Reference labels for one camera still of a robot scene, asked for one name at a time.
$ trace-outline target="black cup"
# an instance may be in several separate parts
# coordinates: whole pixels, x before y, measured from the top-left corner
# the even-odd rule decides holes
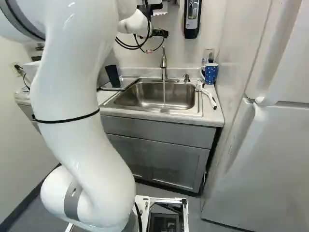
[[[118,70],[117,70],[117,65],[108,65],[105,66],[105,70],[107,72],[108,78],[112,84],[113,88],[119,88],[121,86],[120,80],[119,80],[119,75],[118,75]]]

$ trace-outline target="white refrigerator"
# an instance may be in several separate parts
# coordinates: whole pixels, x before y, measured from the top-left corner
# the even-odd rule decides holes
[[[309,0],[227,1],[218,61],[225,127],[201,217],[309,232]]]

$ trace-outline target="blue mug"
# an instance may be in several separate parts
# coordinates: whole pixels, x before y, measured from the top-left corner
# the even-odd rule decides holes
[[[208,63],[201,67],[201,73],[203,78],[205,78],[206,85],[214,85],[216,82],[219,71],[219,64]]]

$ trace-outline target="stainless steel sink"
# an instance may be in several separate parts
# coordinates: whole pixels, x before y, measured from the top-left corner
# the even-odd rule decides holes
[[[140,82],[121,94],[114,103],[121,106],[188,110],[195,104],[195,88],[193,85],[165,83],[164,104],[163,83]]]
[[[104,107],[137,111],[196,115],[200,112],[200,93],[195,86],[184,83],[165,83],[165,102],[162,81],[139,79],[124,92],[116,94]]]

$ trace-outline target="gray band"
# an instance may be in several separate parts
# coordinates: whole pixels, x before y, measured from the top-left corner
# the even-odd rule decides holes
[[[68,218],[76,221],[79,221],[77,214],[77,206],[82,191],[82,186],[80,186],[77,181],[72,181],[64,197],[64,213]]]
[[[39,31],[24,15],[16,0],[0,0],[0,8],[8,21],[24,35],[45,41],[45,35]]]

